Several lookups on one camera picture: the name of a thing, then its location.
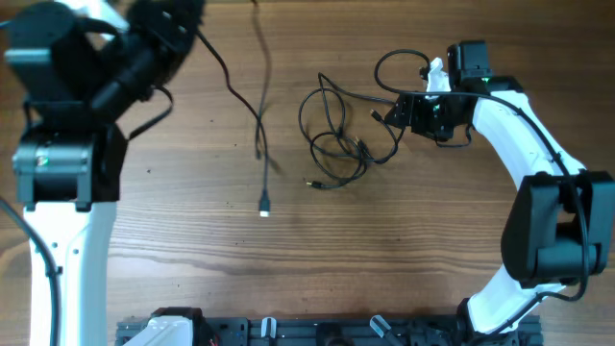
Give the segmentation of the black cable white plug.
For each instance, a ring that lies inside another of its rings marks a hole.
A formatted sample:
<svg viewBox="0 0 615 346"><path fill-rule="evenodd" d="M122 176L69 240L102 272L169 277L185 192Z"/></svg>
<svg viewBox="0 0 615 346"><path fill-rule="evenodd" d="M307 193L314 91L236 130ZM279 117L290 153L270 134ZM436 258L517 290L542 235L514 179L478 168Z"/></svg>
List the black cable white plug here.
<svg viewBox="0 0 615 346"><path fill-rule="evenodd" d="M225 86L227 90L237 99L239 100L251 113L251 115L256 120L256 131L255 131L255 154L258 160L263 159L263 182L262 182L262 190L261 195L258 201L258 213L260 217L266 218L270 216L271 213L271 200L268 194L268 177L269 177L269 163L270 163L270 155L268 150L268 141L266 132L263 125L263 115L265 109L265 101L266 96L270 87L271 77L272 77L272 59L269 47L266 43L260 19L259 19L259 4L258 0L251 0L253 4L252 11L252 25L256 34L256 38L258 40L258 45L260 51L264 58L264 77L263 77L263 86L261 89L261 96L258 103L258 109L255 108L241 95L239 94L231 84L231 75L226 65L225 61L221 57L221 55L215 50L212 44L207 40L205 35L198 30L197 37L203 42L209 52L213 55L213 57L220 64L225 80Z"/></svg>

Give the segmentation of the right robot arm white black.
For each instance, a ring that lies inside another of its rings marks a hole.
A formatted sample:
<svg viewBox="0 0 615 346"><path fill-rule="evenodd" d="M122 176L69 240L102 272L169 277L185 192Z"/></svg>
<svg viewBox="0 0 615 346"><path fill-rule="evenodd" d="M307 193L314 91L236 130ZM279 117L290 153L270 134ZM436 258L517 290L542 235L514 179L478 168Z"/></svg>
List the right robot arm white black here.
<svg viewBox="0 0 615 346"><path fill-rule="evenodd" d="M514 333L547 299L580 300L607 266L614 181L568 154L533 112L521 84L490 67L482 40L427 60L425 89L397 90L386 121L446 147L465 126L485 137L516 187L501 237L502 264L457 313L457 341L494 342Z"/></svg>

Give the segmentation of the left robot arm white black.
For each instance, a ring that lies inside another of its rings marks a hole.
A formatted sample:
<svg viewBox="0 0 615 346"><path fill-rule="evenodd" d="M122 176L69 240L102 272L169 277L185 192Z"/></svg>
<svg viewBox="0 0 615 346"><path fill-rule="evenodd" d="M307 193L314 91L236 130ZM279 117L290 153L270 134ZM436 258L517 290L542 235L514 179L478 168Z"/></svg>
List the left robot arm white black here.
<svg viewBox="0 0 615 346"><path fill-rule="evenodd" d="M29 237L30 341L107 341L107 258L128 145L118 119L165 91L188 56L201 1L136 1L124 18L98 19L63 2L28 6L8 24L5 54L26 96L12 158Z"/></svg>

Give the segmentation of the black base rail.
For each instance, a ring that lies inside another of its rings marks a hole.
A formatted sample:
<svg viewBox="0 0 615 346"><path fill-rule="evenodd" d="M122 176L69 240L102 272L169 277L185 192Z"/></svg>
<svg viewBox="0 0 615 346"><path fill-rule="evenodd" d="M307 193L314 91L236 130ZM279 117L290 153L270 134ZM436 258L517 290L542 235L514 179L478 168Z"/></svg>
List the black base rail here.
<svg viewBox="0 0 615 346"><path fill-rule="evenodd" d="M338 342L352 345L393 345L392 338L380 337L367 319L277 320L276 335L263 336L262 320L247 318L208 318L206 344L203 345L326 345ZM390 334L402 345L454 345L457 323L453 315L432 315L411 319L385 319ZM147 319L126 319L117 323L114 345L125 345L144 330ZM517 330L501 334L478 345L544 345L542 326L537 316L525 317Z"/></svg>

